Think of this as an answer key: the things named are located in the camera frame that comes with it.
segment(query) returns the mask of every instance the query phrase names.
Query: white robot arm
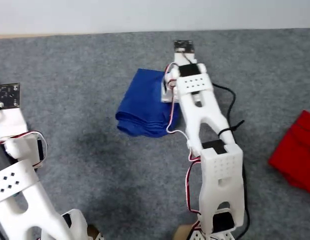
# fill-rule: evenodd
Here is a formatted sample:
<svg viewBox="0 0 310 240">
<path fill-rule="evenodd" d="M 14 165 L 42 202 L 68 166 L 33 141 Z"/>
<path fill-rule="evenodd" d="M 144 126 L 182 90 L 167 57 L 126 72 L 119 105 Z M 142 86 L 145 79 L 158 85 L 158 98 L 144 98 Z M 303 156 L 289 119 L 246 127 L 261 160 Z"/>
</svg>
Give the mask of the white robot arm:
<svg viewBox="0 0 310 240">
<path fill-rule="evenodd" d="M 200 228 L 190 239 L 231 240 L 230 232 L 244 221 L 243 152 L 219 109 L 205 65 L 194 57 L 192 42 L 178 40 L 174 44 L 175 59 L 166 69 L 162 101 L 179 102 L 190 155 L 198 156 L 202 169 L 197 222 Z M 220 139 L 201 142 L 202 123 L 208 124 Z M 219 209 L 224 202 L 229 207 Z"/>
<path fill-rule="evenodd" d="M 41 133 L 28 131 L 19 104 L 14 104 L 18 98 L 19 84 L 0 85 L 0 223 L 8 238 L 32 240 L 32 227 L 40 227 L 41 240 L 104 240 L 93 225 L 87 225 L 80 210 L 63 215 L 55 211 L 34 170 L 46 159 L 48 145 L 41 158 L 38 140 L 46 141 Z M 20 192 L 28 203 L 26 211 L 14 197 Z"/>
</svg>

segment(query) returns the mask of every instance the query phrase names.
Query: gray carpet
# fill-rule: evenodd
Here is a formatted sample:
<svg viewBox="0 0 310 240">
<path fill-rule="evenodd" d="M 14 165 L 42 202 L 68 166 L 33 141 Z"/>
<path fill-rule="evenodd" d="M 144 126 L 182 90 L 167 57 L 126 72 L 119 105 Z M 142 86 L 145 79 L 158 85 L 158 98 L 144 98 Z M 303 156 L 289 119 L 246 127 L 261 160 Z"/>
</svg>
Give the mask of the gray carpet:
<svg viewBox="0 0 310 240">
<path fill-rule="evenodd" d="M 310 29 L 0 40 L 0 84 L 22 83 L 24 116 L 50 144 L 38 174 L 57 211 L 81 209 L 108 240 L 168 240 L 180 224 L 195 221 L 185 205 L 183 136 L 128 137 L 115 120 L 137 68 L 164 69 L 175 39 L 193 40 L 211 79 L 237 93 L 231 118 L 246 120 L 235 136 L 244 151 L 251 213 L 243 239 L 310 240 L 310 194 L 267 164 L 299 113 L 310 111 Z M 215 92 L 225 113 L 231 97 Z M 200 186 L 195 167 L 194 208 Z"/>
</svg>

